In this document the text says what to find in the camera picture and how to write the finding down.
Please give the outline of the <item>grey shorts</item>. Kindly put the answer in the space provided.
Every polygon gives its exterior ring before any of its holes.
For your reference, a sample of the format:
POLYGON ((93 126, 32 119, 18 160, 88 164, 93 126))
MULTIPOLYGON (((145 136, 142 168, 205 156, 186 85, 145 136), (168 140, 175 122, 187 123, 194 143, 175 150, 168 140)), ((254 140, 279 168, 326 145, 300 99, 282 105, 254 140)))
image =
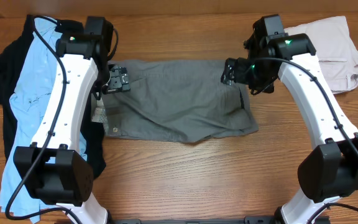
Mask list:
POLYGON ((221 83, 224 60, 115 61, 131 89, 104 95, 92 120, 107 136, 193 143, 258 131, 242 84, 221 83))

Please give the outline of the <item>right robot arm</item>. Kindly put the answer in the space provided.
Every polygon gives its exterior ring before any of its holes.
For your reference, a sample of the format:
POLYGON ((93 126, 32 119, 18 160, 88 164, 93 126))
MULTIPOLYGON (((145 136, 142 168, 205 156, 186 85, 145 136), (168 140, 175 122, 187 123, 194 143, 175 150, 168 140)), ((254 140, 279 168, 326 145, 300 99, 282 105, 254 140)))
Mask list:
POLYGON ((280 80, 308 128, 312 151, 299 165, 295 196, 272 216, 246 223, 328 223, 323 212, 341 206, 358 190, 358 129, 349 121, 323 77, 316 49, 306 34, 289 35, 279 15, 261 17, 244 42, 247 58, 228 58, 221 82, 245 84, 252 95, 272 93, 280 80))

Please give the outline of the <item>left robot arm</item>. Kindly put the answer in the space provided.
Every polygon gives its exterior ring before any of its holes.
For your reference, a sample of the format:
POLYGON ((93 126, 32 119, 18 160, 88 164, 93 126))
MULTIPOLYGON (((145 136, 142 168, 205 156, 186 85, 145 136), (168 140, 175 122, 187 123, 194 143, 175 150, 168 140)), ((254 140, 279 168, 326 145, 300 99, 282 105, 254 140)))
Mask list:
POLYGON ((112 223, 109 210, 93 195, 92 167, 80 156, 81 124, 89 97, 129 91, 124 67, 111 65, 118 32, 103 17, 89 16, 77 32, 66 32, 50 52, 57 71, 50 100, 29 146, 16 148, 13 161, 32 198, 61 211, 73 223, 112 223))

